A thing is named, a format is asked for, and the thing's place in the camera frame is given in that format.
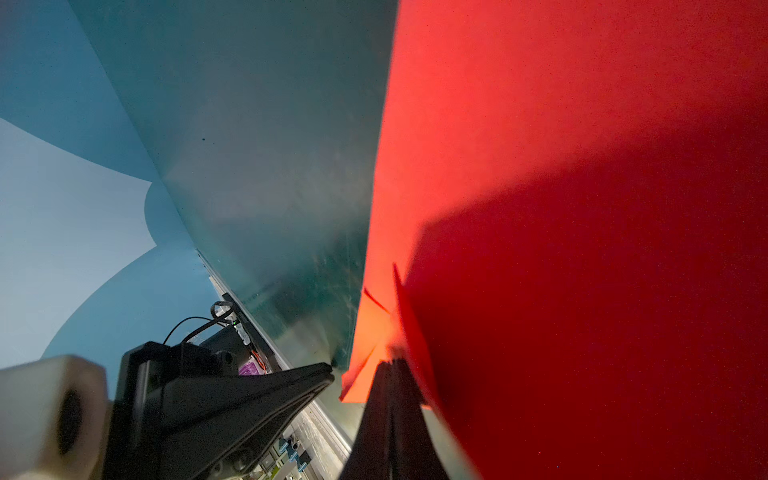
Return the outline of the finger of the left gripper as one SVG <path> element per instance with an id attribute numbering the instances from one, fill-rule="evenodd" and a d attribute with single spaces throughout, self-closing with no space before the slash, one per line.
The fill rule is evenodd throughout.
<path id="1" fill-rule="evenodd" d="M 158 477 L 196 479 L 243 446 L 262 455 L 333 380 L 326 363 L 173 380 L 161 393 Z"/>

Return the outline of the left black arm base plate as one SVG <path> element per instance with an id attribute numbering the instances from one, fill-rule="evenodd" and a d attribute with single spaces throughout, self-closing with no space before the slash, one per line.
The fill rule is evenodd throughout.
<path id="1" fill-rule="evenodd" d="M 281 366 L 275 351 L 267 342 L 267 339 L 258 331 L 254 322 L 246 314 L 240 303 L 228 292 L 223 294 L 223 300 L 233 304 L 235 315 L 243 325 L 243 328 L 251 340 L 253 350 L 259 354 L 259 358 L 263 361 L 265 367 L 272 373 L 282 371 L 283 367 Z"/>

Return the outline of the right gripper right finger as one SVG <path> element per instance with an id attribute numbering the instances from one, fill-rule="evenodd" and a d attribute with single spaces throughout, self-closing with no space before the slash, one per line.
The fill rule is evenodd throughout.
<path id="1" fill-rule="evenodd" d="M 421 393 L 405 360 L 393 361 L 393 478 L 448 479 L 421 408 Z"/>

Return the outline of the red square paper sheet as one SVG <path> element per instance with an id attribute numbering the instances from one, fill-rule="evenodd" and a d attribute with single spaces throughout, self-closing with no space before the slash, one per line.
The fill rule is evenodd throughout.
<path id="1" fill-rule="evenodd" d="M 341 400 L 476 471 L 767 475 L 767 5 L 403 1 Z"/>

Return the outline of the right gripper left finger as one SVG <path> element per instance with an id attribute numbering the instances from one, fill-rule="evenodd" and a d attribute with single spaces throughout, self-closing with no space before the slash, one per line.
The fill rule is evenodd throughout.
<path id="1" fill-rule="evenodd" d="M 390 478 L 390 364 L 375 371 L 362 420 L 340 480 L 387 480 Z"/>

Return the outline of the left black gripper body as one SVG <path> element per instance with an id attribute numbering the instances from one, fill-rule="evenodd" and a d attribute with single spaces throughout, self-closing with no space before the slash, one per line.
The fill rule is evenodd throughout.
<path id="1" fill-rule="evenodd" d="M 203 479 L 233 449 L 224 425 L 238 378 L 226 351 L 148 342 L 121 362 L 105 479 Z"/>

